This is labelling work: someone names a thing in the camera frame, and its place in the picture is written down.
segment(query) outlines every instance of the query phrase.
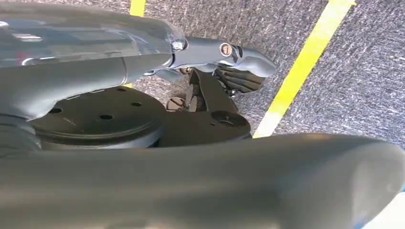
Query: joint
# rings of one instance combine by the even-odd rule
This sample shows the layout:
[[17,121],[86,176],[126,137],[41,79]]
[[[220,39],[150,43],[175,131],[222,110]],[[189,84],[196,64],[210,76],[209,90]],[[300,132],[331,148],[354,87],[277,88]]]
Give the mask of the joint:
[[0,115],[0,151],[2,149],[38,151],[41,144],[26,119]]

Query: yellow tape line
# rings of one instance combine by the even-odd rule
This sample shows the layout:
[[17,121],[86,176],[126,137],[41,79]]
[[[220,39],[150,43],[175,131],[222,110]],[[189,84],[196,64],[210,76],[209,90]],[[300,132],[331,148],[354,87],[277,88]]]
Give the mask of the yellow tape line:
[[[131,7],[129,9],[129,14],[132,16],[143,17],[143,13],[145,11],[145,4],[146,0],[131,0]],[[128,83],[124,86],[132,88],[133,84]]]
[[253,138],[273,134],[355,0],[329,0]]

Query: black circular base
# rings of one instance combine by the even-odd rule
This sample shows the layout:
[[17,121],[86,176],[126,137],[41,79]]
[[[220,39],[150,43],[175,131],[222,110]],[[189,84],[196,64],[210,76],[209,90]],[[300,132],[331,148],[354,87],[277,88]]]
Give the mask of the black circular base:
[[165,107],[124,86],[62,100],[31,124],[43,149],[142,148],[162,135]]

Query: metal bolt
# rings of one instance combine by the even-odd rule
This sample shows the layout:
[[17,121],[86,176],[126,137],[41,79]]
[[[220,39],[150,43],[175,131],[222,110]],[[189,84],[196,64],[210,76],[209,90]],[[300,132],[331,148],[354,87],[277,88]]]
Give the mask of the metal bolt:
[[222,43],[219,46],[219,51],[221,52],[222,56],[228,57],[232,54],[232,46],[228,43]]

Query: gray carpet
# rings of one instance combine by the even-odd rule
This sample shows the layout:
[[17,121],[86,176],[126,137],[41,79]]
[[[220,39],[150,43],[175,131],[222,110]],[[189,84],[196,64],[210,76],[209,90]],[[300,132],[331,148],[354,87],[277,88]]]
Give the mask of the gray carpet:
[[[128,12],[122,0],[79,3]],[[405,146],[405,0],[357,0],[312,71],[276,134],[345,133]],[[279,66],[262,91],[235,98],[259,124],[327,0],[147,0],[146,15],[168,19],[187,35],[259,49]],[[136,83],[165,102],[183,90],[157,77]]]

